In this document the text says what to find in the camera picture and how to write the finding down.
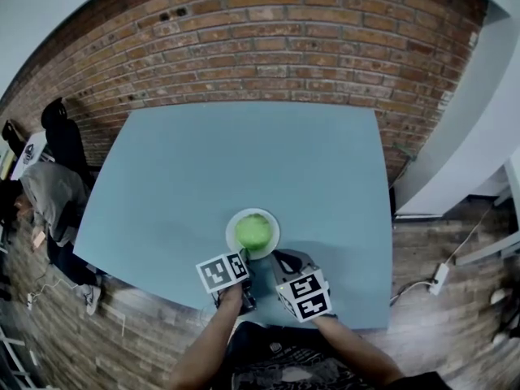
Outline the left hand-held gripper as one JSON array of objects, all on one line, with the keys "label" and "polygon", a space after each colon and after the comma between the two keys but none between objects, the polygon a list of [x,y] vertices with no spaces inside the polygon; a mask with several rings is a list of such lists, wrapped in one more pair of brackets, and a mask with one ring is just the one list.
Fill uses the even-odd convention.
[{"label": "left hand-held gripper", "polygon": [[251,294],[252,279],[245,259],[250,259],[250,252],[242,247],[240,252],[220,254],[216,258],[196,265],[202,284],[206,292],[212,296],[216,308],[219,308],[221,303],[221,292],[235,284],[240,284],[242,286],[240,311],[253,312],[257,309],[255,298]]}]

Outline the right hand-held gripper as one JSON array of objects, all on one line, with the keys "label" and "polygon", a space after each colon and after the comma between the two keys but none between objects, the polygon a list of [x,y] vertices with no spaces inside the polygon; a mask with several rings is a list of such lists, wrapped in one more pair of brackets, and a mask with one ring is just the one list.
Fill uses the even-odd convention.
[{"label": "right hand-held gripper", "polygon": [[274,250],[271,266],[279,299],[299,323],[332,312],[329,284],[310,255],[293,249]]}]

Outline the white round plate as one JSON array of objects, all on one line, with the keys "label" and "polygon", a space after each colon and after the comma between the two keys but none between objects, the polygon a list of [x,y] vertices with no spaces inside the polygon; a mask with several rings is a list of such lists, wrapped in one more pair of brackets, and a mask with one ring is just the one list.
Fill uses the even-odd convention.
[{"label": "white round plate", "polygon": [[259,260],[262,258],[265,258],[268,256],[273,250],[276,249],[279,240],[280,240],[280,226],[278,224],[278,221],[276,218],[270,214],[268,211],[258,208],[248,208],[239,211],[237,214],[235,214],[229,223],[227,224],[226,228],[226,242],[227,246],[231,250],[231,252],[240,252],[241,248],[243,247],[240,243],[236,241],[235,238],[235,226],[237,222],[244,218],[247,215],[251,214],[260,214],[263,215],[270,223],[272,228],[272,238],[271,241],[268,243],[268,245],[263,248],[256,251],[250,250],[250,259],[249,260]]}]

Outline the green cabbage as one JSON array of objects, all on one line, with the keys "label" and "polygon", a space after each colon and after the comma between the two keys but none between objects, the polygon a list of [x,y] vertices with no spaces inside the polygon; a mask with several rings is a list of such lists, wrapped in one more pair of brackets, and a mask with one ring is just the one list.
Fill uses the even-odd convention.
[{"label": "green cabbage", "polygon": [[235,238],[245,249],[256,251],[271,241],[272,228],[263,215],[249,214],[237,222]]}]

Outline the person's left forearm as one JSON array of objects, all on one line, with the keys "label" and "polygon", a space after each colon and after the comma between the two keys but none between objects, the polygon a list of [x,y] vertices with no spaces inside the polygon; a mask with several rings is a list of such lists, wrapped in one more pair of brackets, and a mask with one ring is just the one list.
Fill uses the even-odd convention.
[{"label": "person's left forearm", "polygon": [[169,390],[208,390],[223,364],[229,338],[242,307],[243,289],[224,289],[220,306],[201,335],[188,347],[172,371]]}]

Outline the person's right forearm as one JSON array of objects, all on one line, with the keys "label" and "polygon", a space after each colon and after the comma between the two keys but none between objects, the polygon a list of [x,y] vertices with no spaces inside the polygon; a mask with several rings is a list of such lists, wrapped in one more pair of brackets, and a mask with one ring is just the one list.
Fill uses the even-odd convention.
[{"label": "person's right forearm", "polygon": [[337,318],[320,316],[312,322],[344,363],[373,387],[383,388],[405,377],[392,358]]}]

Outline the light blue table top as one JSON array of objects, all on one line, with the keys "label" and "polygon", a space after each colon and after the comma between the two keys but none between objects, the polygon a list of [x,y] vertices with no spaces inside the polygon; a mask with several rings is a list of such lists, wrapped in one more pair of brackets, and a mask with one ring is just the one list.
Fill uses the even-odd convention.
[{"label": "light blue table top", "polygon": [[392,224],[371,110],[214,102],[130,114],[93,187],[76,255],[175,303],[215,311],[198,263],[225,254],[245,209],[270,212],[278,246],[309,254],[352,329],[384,329]]}]

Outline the person's black patterned shirt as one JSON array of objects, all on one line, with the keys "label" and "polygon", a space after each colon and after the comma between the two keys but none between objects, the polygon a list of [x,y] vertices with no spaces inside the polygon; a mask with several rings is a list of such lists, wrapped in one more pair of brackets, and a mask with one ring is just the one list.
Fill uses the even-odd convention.
[{"label": "person's black patterned shirt", "polygon": [[316,329],[240,323],[212,390],[452,390],[436,372],[375,386],[340,360]]}]

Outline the white power strip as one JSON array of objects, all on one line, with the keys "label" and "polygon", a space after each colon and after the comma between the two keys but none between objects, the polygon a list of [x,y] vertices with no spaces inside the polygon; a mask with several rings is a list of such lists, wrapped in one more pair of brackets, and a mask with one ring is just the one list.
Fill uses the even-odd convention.
[{"label": "white power strip", "polygon": [[441,263],[434,274],[434,277],[431,281],[431,285],[428,289],[428,292],[431,295],[438,296],[440,290],[442,289],[444,282],[449,273],[449,266],[446,263]]}]

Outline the black office chair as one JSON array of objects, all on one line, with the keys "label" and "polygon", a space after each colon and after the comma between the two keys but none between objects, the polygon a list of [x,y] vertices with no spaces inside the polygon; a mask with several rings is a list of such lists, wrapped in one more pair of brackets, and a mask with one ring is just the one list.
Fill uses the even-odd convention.
[{"label": "black office chair", "polygon": [[62,100],[58,97],[45,107],[41,114],[41,126],[45,129],[47,144],[55,162],[77,173],[91,189],[95,181],[86,161],[80,130],[67,117]]}]

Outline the white desk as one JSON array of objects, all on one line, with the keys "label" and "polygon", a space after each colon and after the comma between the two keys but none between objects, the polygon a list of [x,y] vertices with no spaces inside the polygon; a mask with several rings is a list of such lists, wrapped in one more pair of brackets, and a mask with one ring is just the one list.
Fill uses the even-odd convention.
[{"label": "white desk", "polygon": [[516,151],[504,165],[508,187],[494,202],[498,210],[500,227],[507,235],[481,249],[455,257],[456,266],[464,266],[497,255],[505,259],[520,254],[520,150]]}]

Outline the white printed box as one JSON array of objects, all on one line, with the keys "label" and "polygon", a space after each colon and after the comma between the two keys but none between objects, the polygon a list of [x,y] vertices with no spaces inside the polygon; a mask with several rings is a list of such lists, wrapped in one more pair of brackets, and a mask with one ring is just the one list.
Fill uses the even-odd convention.
[{"label": "white printed box", "polygon": [[47,140],[45,132],[32,134],[29,137],[21,156],[17,160],[15,168],[19,171],[23,171],[25,167],[34,164],[41,157],[46,145]]}]

